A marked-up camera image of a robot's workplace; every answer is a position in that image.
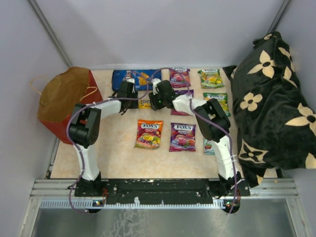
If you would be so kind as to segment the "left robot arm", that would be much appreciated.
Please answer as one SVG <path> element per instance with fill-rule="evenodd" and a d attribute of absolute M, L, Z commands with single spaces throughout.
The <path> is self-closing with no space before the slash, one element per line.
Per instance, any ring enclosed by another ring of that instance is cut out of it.
<path fill-rule="evenodd" d="M 76 150 L 81 173 L 72 186 L 77 197 L 100 196 L 103 182 L 97 164 L 95 143 L 99 136 L 101 120 L 113 114 L 124 113 L 138 101 L 135 80 L 121 82 L 118 92 L 104 101 L 76 104 L 67 124 L 66 136 Z"/>

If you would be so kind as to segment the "blue snack packet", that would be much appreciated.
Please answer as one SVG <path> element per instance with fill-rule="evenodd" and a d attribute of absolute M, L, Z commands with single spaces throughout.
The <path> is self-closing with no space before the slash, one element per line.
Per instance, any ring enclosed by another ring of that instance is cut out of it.
<path fill-rule="evenodd" d="M 123 79 L 134 79 L 135 90 L 145 91 L 147 89 L 145 80 L 150 78 L 156 69 L 148 70 L 114 70 L 112 74 L 112 90 L 118 91 Z"/>

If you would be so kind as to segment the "green snack packet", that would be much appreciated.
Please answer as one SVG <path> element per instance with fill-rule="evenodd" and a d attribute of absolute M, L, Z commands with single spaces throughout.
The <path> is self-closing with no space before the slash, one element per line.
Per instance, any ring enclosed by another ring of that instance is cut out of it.
<path fill-rule="evenodd" d="M 203 89 L 222 88 L 225 86 L 219 69 L 203 69 L 199 70 L 198 74 Z"/>

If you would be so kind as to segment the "purple berries candy packet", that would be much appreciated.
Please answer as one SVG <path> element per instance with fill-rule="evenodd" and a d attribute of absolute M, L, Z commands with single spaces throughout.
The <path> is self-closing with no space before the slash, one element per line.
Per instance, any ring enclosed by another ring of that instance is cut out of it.
<path fill-rule="evenodd" d="M 190 69 L 188 68 L 171 68 L 169 71 L 169 81 L 173 88 L 184 88 L 191 86 Z"/>
<path fill-rule="evenodd" d="M 187 95 L 194 95 L 194 90 L 190 89 L 190 90 L 175 90 L 176 94 L 187 94 Z M 171 110 L 171 115 L 173 116 L 189 116 L 190 114 L 186 113 L 186 112 L 181 112 L 181 111 L 176 111 L 176 110 Z"/>
<path fill-rule="evenodd" d="M 196 151 L 196 125 L 171 123 L 170 152 Z"/>

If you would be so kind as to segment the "teal candy packet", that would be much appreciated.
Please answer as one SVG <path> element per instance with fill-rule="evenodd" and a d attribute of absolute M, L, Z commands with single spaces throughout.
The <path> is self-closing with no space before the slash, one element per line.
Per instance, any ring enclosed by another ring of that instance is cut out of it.
<path fill-rule="evenodd" d="M 215 155 L 215 151 L 212 147 L 212 143 L 210 140 L 203 139 L 203 154 L 204 155 Z"/>

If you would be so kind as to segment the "red paper bag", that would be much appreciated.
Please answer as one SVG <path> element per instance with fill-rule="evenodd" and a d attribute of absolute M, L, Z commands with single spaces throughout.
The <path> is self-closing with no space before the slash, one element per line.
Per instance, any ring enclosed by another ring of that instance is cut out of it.
<path fill-rule="evenodd" d="M 65 144 L 71 144 L 66 127 L 75 105 L 103 100 L 91 70 L 83 67 L 70 67 L 56 75 L 38 94 L 38 120 Z"/>

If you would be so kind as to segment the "yellow chocolate candy packet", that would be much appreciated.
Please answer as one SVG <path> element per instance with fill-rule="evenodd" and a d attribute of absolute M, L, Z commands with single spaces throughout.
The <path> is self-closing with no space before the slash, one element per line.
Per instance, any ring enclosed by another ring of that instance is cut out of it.
<path fill-rule="evenodd" d="M 139 109 L 151 109 L 151 102 L 150 102 L 150 100 L 139 100 L 138 108 Z"/>

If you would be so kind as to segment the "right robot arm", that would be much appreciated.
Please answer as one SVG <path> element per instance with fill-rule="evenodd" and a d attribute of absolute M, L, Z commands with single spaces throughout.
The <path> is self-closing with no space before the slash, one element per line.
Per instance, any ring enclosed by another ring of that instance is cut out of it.
<path fill-rule="evenodd" d="M 203 137 L 210 141 L 218 162 L 218 174 L 223 195 L 237 196 L 241 174 L 233 154 L 233 140 L 230 136 L 230 120 L 216 99 L 199 100 L 190 93 L 176 93 L 167 80 L 152 79 L 153 91 L 149 94 L 154 111 L 169 108 L 196 117 Z"/>

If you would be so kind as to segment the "orange fruit candy packet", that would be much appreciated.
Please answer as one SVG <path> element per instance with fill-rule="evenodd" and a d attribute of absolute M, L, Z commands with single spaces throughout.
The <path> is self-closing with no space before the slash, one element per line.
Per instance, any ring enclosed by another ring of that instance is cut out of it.
<path fill-rule="evenodd" d="M 163 121 L 138 120 L 135 147 L 157 149 L 160 147 Z"/>

